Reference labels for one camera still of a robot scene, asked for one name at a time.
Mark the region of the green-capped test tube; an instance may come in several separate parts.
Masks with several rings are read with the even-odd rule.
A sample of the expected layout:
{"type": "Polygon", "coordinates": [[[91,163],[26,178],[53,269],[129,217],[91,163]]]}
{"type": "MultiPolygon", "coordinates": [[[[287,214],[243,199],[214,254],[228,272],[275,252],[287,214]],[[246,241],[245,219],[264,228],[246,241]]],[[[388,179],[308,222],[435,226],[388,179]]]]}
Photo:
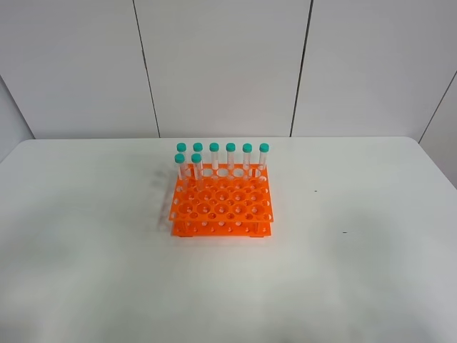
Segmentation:
{"type": "Polygon", "coordinates": [[[191,160],[194,166],[194,178],[196,180],[197,189],[202,191],[204,190],[202,157],[199,153],[194,153],[191,155],[191,160]]]}

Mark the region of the orange test tube rack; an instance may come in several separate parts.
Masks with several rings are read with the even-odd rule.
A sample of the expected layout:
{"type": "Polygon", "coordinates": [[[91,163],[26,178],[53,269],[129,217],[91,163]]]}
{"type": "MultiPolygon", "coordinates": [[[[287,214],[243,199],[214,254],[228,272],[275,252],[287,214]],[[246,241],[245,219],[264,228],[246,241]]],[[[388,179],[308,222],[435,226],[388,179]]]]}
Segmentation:
{"type": "Polygon", "coordinates": [[[225,164],[212,175],[204,164],[201,181],[193,175],[176,180],[169,212],[177,237],[269,237],[273,223],[268,170],[252,164],[247,177],[241,164],[228,177],[225,164]]]}

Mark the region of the second row left tube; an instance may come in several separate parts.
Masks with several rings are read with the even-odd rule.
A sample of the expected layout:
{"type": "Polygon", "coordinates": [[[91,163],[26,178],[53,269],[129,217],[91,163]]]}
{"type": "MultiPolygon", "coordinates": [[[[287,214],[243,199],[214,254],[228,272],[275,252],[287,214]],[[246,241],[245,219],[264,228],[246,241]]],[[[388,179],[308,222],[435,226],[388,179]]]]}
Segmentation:
{"type": "Polygon", "coordinates": [[[178,153],[174,157],[175,163],[178,166],[178,178],[181,182],[181,186],[179,189],[181,191],[186,191],[187,186],[188,186],[188,175],[187,175],[187,163],[186,163],[186,157],[182,153],[178,153]]]}

